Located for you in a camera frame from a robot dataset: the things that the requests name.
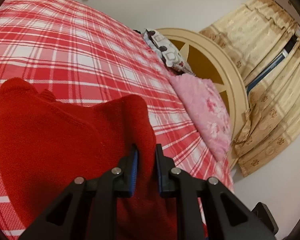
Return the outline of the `beige patterned side curtain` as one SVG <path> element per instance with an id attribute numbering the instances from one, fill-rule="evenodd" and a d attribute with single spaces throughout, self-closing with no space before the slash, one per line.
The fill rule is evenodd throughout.
<path id="1" fill-rule="evenodd" d="M 244 177 L 272 161 L 300 134 L 300 34 L 274 0 L 249 0 L 201 34 L 236 65 L 249 101 L 234 142 Z"/>

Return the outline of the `pink floral pillow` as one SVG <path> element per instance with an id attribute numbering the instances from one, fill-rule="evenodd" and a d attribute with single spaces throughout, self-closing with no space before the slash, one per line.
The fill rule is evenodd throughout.
<path id="1" fill-rule="evenodd" d="M 170 76 L 169 82 L 214 158 L 223 161 L 231 144 L 231 122 L 214 83 L 190 74 Z"/>

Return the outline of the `red white plaid bedsheet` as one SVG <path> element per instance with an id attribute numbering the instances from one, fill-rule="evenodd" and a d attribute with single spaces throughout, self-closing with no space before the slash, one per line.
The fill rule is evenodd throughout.
<path id="1" fill-rule="evenodd" d="M 0 88 L 20 78 L 58 102 L 92 107 L 128 95 L 147 105 L 156 144 L 191 175 L 232 187 L 169 82 L 170 72 L 140 34 L 73 0 L 5 0 L 0 8 Z M 0 229 L 17 239 L 25 226 L 0 172 Z"/>

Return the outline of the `grey patterned pillow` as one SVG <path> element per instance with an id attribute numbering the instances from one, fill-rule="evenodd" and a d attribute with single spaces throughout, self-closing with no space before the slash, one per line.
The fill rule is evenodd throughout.
<path id="1" fill-rule="evenodd" d="M 160 32 L 153 29 L 145 29 L 142 37 L 166 67 L 178 73 L 194 75 L 190 65 L 181 55 L 179 49 Z"/>

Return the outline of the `red knitted garment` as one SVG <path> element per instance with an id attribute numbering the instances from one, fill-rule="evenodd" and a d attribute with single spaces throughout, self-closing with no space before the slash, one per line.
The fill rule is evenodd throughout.
<path id="1" fill-rule="evenodd" d="M 156 138 L 142 97 L 92 107 L 58 102 L 20 78 L 0 88 L 0 172 L 9 199 L 29 226 L 76 177 L 111 170 L 132 146 L 138 175 L 132 198 L 117 202 L 118 239 L 176 239 L 173 199 L 154 178 Z"/>

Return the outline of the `cream wooden headboard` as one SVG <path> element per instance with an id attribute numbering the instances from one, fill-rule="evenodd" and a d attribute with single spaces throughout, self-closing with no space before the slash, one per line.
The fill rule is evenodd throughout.
<path id="1" fill-rule="evenodd" d="M 234 140 L 245 123 L 249 103 L 241 75 L 230 57 L 200 33 L 181 28 L 160 28 L 158 32 L 178 48 L 196 77 L 214 83 L 228 111 Z"/>

